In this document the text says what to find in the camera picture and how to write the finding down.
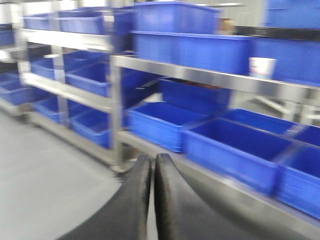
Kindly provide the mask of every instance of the metal shelving rack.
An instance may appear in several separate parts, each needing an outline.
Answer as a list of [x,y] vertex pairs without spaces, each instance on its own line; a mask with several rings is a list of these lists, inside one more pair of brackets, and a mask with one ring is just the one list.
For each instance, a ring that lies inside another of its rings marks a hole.
[[[0,1],[2,3],[16,4],[18,8],[17,16],[24,16],[24,6],[22,3],[30,2],[50,2],[51,12],[57,13],[59,0],[10,0],[10,1]],[[109,12],[105,13],[105,21],[112,22],[114,20],[113,16],[110,16]],[[58,124],[49,118],[36,113],[28,112],[29,121],[36,126],[41,126],[44,129],[54,133],[55,135],[61,137],[67,142],[75,145],[81,150],[89,153],[90,155],[96,157],[100,161],[106,163],[115,172],[126,171],[125,166],[122,162],[117,161],[114,157],[114,151],[112,149],[104,148],[94,142],[82,137],[81,135],[75,133],[69,129],[69,116],[68,116],[68,102],[67,100],[72,100],[80,104],[86,105],[96,110],[112,114],[114,109],[113,100],[109,97],[103,97],[101,95],[82,90],[80,88],[68,85],[65,83],[65,72],[63,63],[63,48],[71,48],[76,50],[85,51],[97,51],[105,52],[108,54],[113,53],[114,47],[111,41],[111,37],[108,35],[94,35],[94,34],[83,34],[83,33],[72,33],[72,32],[61,32],[59,30],[58,20],[51,20],[50,24],[54,26],[57,31],[48,30],[36,30],[36,29],[25,29],[23,28],[23,18],[19,18],[16,31],[18,32],[19,42],[19,73],[22,76],[23,82],[26,85],[33,86],[58,97],[59,112],[62,117],[62,123]],[[34,44],[44,44],[51,45],[52,55],[54,56],[54,68],[56,80],[46,78],[31,72],[30,63],[27,58],[27,43]],[[8,56],[8,51],[3,53],[3,56]]]
[[123,160],[123,144],[130,145],[152,157],[157,153],[168,153],[191,186],[208,203],[220,205],[250,222],[250,227],[262,226],[273,233],[269,239],[318,240],[320,222],[285,204],[264,197],[236,180],[215,174],[186,159],[183,154],[166,150],[145,139],[133,135],[121,127],[121,73],[122,69],[134,69],[162,76],[213,85],[231,90],[265,95],[313,105],[320,104],[320,88],[287,82],[259,79],[244,75],[234,75],[211,70],[192,68],[162,62],[115,55],[111,57],[111,74],[114,85],[113,145],[115,159]]

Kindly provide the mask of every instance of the blue box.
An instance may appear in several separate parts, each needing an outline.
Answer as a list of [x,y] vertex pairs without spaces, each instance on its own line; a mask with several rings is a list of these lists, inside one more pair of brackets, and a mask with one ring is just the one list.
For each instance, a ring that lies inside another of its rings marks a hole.
[[74,51],[63,55],[65,71],[90,65],[101,61],[109,61],[109,54],[93,51]]
[[[64,70],[66,72],[84,67],[92,62],[97,62],[103,58],[101,55],[91,54],[90,52],[72,52],[63,56]],[[30,62],[31,72],[40,76],[56,79],[55,66],[53,58],[40,58]]]
[[33,102],[33,89],[23,87],[20,82],[11,81],[0,86],[0,97],[13,105]]
[[10,82],[20,82],[19,72],[11,71],[0,74],[0,86]]
[[179,64],[178,38],[165,32],[133,31],[134,50],[140,59]]
[[249,74],[250,36],[133,31],[138,58],[208,69]]
[[271,195],[278,176],[275,162],[291,144],[274,134],[218,118],[186,131],[184,153],[205,168]]
[[216,8],[181,1],[151,1],[134,5],[134,30],[148,32],[215,34],[219,29]]
[[[71,100],[68,100],[67,103],[70,118],[78,116],[79,114],[87,112],[91,109]],[[56,95],[37,101],[33,103],[32,106],[36,112],[50,118],[57,123],[62,123],[62,112],[59,112],[58,98]]]
[[129,130],[135,135],[180,153],[183,130],[205,116],[165,102],[147,103],[128,110]]
[[32,107],[35,112],[46,116],[54,122],[62,122],[61,115],[59,113],[58,98],[56,96],[34,102]]
[[320,147],[320,127],[305,126],[293,138],[301,142]]
[[283,159],[275,197],[320,219],[320,149],[302,145]]
[[286,135],[288,133],[287,131],[295,125],[292,121],[286,121],[240,108],[229,110],[222,114],[221,118],[280,135]]
[[70,119],[70,127],[85,138],[104,148],[112,147],[112,131],[109,115],[98,110],[90,110]]
[[268,0],[266,27],[320,29],[318,0]]
[[13,30],[0,31],[0,46],[14,45],[15,35]]
[[320,42],[257,37],[253,57],[277,60],[275,80],[320,86]]
[[109,97],[112,84],[106,79],[108,73],[108,66],[104,63],[95,63],[68,72],[65,75],[65,82],[94,94]]
[[24,16],[24,28],[37,30],[52,30],[50,26],[51,17],[52,13],[42,13]]
[[162,100],[170,105],[203,115],[216,115],[228,109],[231,96],[229,89],[189,85],[172,77],[163,77],[160,81]]
[[174,36],[178,37],[179,65],[229,74],[249,74],[254,37],[184,33]]
[[[112,9],[109,7],[88,7],[80,8],[83,11],[67,11],[59,16],[62,32],[82,33],[82,34],[115,34],[123,36],[132,30],[133,12],[130,9]],[[104,22],[104,11],[112,12],[113,24]]]

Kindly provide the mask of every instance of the cup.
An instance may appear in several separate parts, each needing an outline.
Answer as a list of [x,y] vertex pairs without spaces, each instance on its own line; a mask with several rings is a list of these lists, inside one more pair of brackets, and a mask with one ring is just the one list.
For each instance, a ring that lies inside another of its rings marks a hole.
[[271,79],[274,74],[276,59],[266,57],[250,57],[250,76]]

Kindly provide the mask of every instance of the metal shelf edge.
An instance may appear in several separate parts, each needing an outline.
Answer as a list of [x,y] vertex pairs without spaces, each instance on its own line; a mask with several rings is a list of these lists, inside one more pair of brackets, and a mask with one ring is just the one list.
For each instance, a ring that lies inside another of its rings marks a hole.
[[100,110],[104,113],[112,113],[113,111],[112,100],[109,97],[97,95],[30,72],[24,74],[24,79],[27,84],[33,87],[40,88],[55,95],[60,95],[90,108]]
[[114,55],[111,56],[111,60],[115,66],[121,68],[135,69],[196,83],[320,106],[320,87],[156,62],[126,55]]
[[38,126],[41,126],[48,131],[52,132],[53,134],[61,137],[65,141],[75,145],[79,149],[87,152],[88,154],[96,157],[97,159],[101,160],[102,162],[106,163],[109,166],[116,166],[116,162],[113,160],[113,151],[103,148],[94,142],[82,137],[81,135],[77,134],[76,132],[72,131],[71,129],[60,125],[49,118],[37,113],[37,112],[30,112],[29,113],[29,120]]
[[155,157],[170,154],[174,163],[197,192],[211,203],[222,203],[229,210],[266,227],[272,232],[287,233],[291,240],[317,240],[320,222],[276,200],[264,197],[245,185],[211,172],[174,153],[127,131],[117,133],[118,140]]
[[28,42],[60,46],[79,50],[99,50],[112,52],[113,45],[109,35],[95,35],[75,32],[22,29]]
[[13,105],[12,103],[0,98],[0,109],[8,113],[12,117],[19,117],[24,115],[30,110],[30,104],[25,103],[19,106]]

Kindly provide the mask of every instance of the gray floor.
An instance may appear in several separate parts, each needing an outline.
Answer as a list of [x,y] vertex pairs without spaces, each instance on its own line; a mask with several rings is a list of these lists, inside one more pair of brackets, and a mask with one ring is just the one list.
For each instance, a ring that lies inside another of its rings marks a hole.
[[[278,116],[237,93],[233,107]],[[95,213],[120,183],[104,165],[0,111],[0,240],[54,240]],[[148,236],[156,240],[153,196]]]

